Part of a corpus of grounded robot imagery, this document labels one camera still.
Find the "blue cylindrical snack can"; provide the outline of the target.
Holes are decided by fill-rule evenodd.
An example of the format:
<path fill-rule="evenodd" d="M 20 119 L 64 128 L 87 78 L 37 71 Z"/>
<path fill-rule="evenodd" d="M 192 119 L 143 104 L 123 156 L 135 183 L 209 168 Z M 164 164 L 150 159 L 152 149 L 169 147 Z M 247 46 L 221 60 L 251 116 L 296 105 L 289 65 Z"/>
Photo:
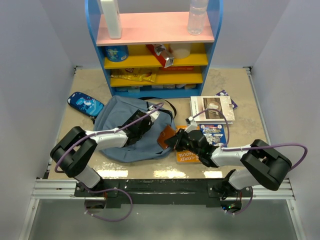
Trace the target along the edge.
<path fill-rule="evenodd" d="M 127 45 L 112 45 L 104 47 L 106 57 L 111 62 L 122 62 L 129 56 Z"/>

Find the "white coffee cover book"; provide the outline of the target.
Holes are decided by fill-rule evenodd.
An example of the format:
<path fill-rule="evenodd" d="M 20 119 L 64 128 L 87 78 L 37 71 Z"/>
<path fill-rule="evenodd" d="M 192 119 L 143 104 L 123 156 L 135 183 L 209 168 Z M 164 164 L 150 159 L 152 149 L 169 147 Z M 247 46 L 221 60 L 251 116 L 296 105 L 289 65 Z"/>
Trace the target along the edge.
<path fill-rule="evenodd" d="M 234 105 L 229 96 L 191 96 L 191 116 L 197 124 L 233 124 Z"/>

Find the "blue wooden shelf unit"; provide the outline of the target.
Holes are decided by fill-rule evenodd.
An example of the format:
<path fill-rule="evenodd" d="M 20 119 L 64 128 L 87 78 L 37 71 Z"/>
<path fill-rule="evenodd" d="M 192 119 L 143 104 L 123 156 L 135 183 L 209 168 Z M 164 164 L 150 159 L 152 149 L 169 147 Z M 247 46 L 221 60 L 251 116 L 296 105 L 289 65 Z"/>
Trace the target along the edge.
<path fill-rule="evenodd" d="M 99 1 L 86 0 L 84 11 L 88 32 L 102 68 L 111 95 L 141 98 L 189 98 L 202 94 L 209 73 L 223 20 L 223 1 L 210 0 L 204 21 L 204 30 L 199 35 L 187 31 L 189 13 L 185 12 L 145 12 L 122 13 L 122 36 L 111 39 Z M 174 61 L 174 67 L 194 66 L 193 71 L 163 71 L 157 74 L 155 82 L 134 82 L 110 77 L 112 69 L 160 67 L 161 64 L 147 49 L 147 44 L 191 43 L 190 56 Z M 128 47 L 129 56 L 121 62 L 107 59 L 106 46 Z M 195 89 L 144 90 L 141 92 L 119 92 L 115 87 L 197 84 Z"/>

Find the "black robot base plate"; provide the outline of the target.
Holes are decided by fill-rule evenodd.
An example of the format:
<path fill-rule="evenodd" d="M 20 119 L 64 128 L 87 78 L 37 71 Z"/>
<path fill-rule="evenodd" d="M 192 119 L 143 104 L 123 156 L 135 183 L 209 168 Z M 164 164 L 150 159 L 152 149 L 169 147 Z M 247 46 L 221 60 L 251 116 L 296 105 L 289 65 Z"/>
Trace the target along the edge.
<path fill-rule="evenodd" d="M 249 187 L 228 194 L 218 192 L 215 187 L 221 181 L 221 178 L 104 179 L 102 184 L 91 190 L 76 184 L 74 195 L 87 200 L 102 199 L 107 209 L 130 204 L 122 190 L 130 195 L 135 205 L 203 205 L 208 208 L 223 206 L 224 209 L 235 199 L 252 195 Z"/>

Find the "flat red box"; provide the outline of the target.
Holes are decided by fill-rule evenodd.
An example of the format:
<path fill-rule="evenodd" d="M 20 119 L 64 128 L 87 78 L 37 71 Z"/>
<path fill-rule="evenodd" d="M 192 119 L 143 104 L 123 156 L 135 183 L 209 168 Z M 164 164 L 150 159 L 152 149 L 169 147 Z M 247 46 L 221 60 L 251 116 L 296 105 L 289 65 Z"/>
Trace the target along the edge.
<path fill-rule="evenodd" d="M 161 71 L 193 71 L 194 66 L 170 66 L 170 67 L 160 67 Z"/>

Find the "red and silver snack box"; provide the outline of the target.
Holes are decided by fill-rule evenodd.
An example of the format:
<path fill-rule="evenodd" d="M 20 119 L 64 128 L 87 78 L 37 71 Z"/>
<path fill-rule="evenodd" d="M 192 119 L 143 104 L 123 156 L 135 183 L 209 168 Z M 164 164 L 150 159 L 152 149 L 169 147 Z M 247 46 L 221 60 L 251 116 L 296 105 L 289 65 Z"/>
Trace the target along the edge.
<path fill-rule="evenodd" d="M 163 44 L 146 44 L 147 49 L 155 56 L 163 68 L 174 64 L 174 56 Z"/>

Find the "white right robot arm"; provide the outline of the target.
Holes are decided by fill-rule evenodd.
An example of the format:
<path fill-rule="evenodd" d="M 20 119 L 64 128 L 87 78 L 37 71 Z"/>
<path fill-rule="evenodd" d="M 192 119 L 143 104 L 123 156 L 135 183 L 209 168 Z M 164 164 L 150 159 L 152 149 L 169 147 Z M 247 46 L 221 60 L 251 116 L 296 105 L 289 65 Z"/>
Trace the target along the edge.
<path fill-rule="evenodd" d="M 291 161 L 266 142 L 256 139 L 241 148 L 217 147 L 209 144 L 201 130 L 178 132 L 164 140 L 164 143 L 178 152 L 189 151 L 209 168 L 241 166 L 231 170 L 213 190 L 223 197 L 233 197 L 247 187 L 261 185 L 276 191 L 292 167 Z"/>

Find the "white rectangular bottle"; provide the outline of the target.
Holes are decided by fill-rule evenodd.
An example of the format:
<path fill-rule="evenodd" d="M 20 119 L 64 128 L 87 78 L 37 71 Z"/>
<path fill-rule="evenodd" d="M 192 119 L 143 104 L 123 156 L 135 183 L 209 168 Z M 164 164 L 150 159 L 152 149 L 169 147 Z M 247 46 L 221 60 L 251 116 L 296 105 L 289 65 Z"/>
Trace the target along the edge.
<path fill-rule="evenodd" d="M 117 0 L 101 0 L 102 11 L 107 25 L 109 37 L 120 39 L 122 36 L 122 24 Z"/>

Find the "blue cartoon pencil case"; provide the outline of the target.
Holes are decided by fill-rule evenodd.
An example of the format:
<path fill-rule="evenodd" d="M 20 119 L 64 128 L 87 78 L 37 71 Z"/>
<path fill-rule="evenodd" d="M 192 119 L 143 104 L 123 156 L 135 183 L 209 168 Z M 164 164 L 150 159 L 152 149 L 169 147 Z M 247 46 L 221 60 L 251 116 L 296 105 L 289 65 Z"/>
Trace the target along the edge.
<path fill-rule="evenodd" d="M 104 108 L 104 104 L 95 98 L 83 93 L 76 91 L 67 99 L 67 103 L 70 107 L 81 112 L 82 114 L 96 118 Z"/>

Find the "clear plastic water bottle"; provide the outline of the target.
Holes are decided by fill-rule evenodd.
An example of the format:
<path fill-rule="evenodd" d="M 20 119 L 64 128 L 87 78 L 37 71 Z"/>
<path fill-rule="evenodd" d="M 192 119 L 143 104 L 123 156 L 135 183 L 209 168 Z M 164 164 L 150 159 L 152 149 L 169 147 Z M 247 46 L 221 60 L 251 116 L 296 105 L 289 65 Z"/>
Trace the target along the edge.
<path fill-rule="evenodd" d="M 187 31 L 191 35 L 200 35 L 204 29 L 205 16 L 207 13 L 209 0 L 191 0 Z"/>

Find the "yellow chips bag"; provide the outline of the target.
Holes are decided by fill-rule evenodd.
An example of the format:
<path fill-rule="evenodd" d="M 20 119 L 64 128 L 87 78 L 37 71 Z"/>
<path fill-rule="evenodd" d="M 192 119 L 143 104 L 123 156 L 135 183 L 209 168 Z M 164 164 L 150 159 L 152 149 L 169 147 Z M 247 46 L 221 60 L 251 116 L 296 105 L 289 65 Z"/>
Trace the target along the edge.
<path fill-rule="evenodd" d="M 111 70 L 110 77 L 135 82 L 154 83 L 156 81 L 158 71 L 158 67 L 119 68 Z"/>

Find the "blue-grey fabric backpack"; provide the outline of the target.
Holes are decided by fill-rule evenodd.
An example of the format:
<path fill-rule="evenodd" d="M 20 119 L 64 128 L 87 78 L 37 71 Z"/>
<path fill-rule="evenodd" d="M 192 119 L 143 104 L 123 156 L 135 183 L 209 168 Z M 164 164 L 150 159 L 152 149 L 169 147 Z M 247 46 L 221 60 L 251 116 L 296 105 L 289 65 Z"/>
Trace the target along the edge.
<path fill-rule="evenodd" d="M 97 116 L 93 130 L 107 131 L 125 125 L 125 121 L 137 110 L 144 113 L 147 112 L 148 107 L 152 105 L 149 102 L 151 99 L 151 97 L 113 96 Z M 163 149 L 158 144 L 157 139 L 165 127 L 171 126 L 172 129 L 176 129 L 174 118 L 177 115 L 177 109 L 169 101 L 166 103 L 170 105 L 171 110 L 161 108 L 159 117 L 155 120 L 153 126 L 135 144 L 103 149 L 101 151 L 102 154 L 120 163 L 133 163 L 167 157 L 172 152 L 172 149 L 170 147 Z"/>

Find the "brown leather wallet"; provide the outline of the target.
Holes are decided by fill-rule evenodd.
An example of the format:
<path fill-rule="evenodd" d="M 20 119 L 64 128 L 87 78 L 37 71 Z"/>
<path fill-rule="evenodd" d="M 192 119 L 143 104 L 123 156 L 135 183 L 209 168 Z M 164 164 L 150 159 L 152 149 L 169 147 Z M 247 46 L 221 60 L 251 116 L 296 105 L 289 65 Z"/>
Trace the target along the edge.
<path fill-rule="evenodd" d="M 168 145 L 167 143 L 165 143 L 165 141 L 172 138 L 175 135 L 176 135 L 176 130 L 173 129 L 170 125 L 167 125 L 164 128 L 164 130 L 159 134 L 157 143 L 163 150 L 166 150 L 168 148 L 173 148 L 173 145 Z"/>

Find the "white items on bottom shelf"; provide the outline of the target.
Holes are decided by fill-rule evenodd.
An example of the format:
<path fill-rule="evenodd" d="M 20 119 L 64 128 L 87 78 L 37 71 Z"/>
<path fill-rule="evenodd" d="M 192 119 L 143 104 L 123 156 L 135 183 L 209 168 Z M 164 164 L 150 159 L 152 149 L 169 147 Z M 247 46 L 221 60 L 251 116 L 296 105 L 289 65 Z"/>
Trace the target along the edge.
<path fill-rule="evenodd" d="M 196 89 L 196 83 L 189 84 L 162 84 L 162 85 L 138 85 L 138 86 L 120 86 L 115 87 L 117 92 L 129 92 L 129 93 L 139 93 L 141 91 L 151 91 L 151 90 L 191 90 Z"/>

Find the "blue cartoon cover book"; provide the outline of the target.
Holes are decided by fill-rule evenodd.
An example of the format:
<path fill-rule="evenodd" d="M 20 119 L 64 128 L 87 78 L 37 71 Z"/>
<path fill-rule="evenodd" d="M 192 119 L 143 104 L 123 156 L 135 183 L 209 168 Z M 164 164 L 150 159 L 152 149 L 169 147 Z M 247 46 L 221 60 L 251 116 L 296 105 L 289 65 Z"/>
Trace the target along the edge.
<path fill-rule="evenodd" d="M 225 130 L 221 124 L 200 124 L 199 128 L 209 144 L 216 147 L 227 145 Z"/>

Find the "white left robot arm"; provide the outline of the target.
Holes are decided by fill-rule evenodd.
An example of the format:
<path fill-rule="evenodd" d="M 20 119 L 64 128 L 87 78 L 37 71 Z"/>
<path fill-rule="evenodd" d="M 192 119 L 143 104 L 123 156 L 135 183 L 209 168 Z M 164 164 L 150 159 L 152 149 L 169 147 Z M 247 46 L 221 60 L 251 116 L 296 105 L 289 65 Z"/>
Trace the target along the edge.
<path fill-rule="evenodd" d="M 51 150 L 55 161 L 54 171 L 64 173 L 86 186 L 92 196 L 99 196 L 104 190 L 102 177 L 88 162 L 95 151 L 123 148 L 135 144 L 150 130 L 159 112 L 137 110 L 122 126 L 100 131 L 85 131 L 73 127 Z"/>

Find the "orange treehouse book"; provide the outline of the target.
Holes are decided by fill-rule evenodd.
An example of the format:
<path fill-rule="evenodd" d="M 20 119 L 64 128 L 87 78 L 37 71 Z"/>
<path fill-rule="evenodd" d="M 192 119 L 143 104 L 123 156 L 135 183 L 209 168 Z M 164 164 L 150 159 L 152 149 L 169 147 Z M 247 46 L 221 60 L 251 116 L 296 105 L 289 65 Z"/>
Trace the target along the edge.
<path fill-rule="evenodd" d="M 177 151 L 176 162 L 178 164 L 200 164 L 201 163 L 199 160 L 199 157 L 188 150 Z"/>

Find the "translucent white plastic cup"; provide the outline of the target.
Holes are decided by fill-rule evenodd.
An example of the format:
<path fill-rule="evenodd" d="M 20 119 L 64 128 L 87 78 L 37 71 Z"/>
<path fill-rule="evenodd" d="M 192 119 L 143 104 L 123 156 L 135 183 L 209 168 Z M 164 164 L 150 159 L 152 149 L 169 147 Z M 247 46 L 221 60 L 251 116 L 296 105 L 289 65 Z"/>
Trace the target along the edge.
<path fill-rule="evenodd" d="M 191 54 L 191 43 L 170 43 L 169 51 L 175 59 L 184 59 Z"/>

